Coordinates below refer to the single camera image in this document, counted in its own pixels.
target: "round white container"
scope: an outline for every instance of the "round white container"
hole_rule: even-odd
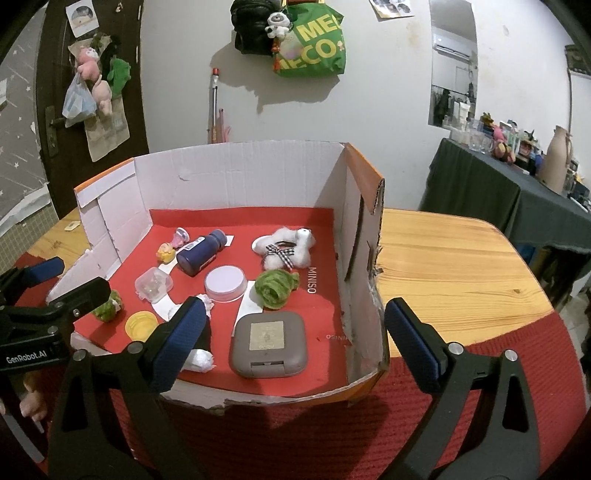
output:
[[[244,295],[248,280],[242,269],[224,265],[211,270],[205,277],[205,292],[213,301],[228,303]]]

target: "bottle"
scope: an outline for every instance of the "bottle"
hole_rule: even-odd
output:
[[[226,234],[221,230],[200,236],[177,253],[178,266],[187,275],[194,277],[216,258],[227,241]]]

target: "blue gripper pad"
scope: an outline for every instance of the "blue gripper pad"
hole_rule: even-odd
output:
[[[64,271],[64,261],[60,257],[53,257],[24,270],[23,282],[30,288],[61,275]]]
[[[433,327],[421,323],[400,298],[392,299],[386,305],[384,324],[420,390],[429,394],[440,392],[439,378],[447,367],[447,361],[443,350],[437,352],[439,355],[435,352],[438,346],[445,346],[445,343]]]
[[[174,330],[170,332],[154,357],[150,382],[152,392],[162,393],[172,388],[206,322],[205,305],[198,298],[190,297],[169,323],[159,325],[152,333],[152,336],[154,334],[158,335],[157,332],[161,327],[163,327],[162,330],[166,330],[171,324],[176,323]]]

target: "checkered bow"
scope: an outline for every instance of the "checkered bow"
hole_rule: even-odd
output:
[[[287,268],[293,270],[294,264],[290,257],[295,253],[294,247],[295,244],[291,242],[277,242],[276,244],[267,245],[265,257],[267,255],[277,255]]]

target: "photo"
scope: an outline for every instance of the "photo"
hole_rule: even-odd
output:
[[[398,10],[400,11],[400,13],[402,14],[409,14],[410,13],[410,7],[406,4],[403,4],[401,2],[399,2],[396,7],[398,7]]]
[[[413,17],[411,0],[370,0],[374,10],[381,18]]]
[[[76,38],[99,28],[99,20],[92,0],[81,0],[66,7],[66,15]]]

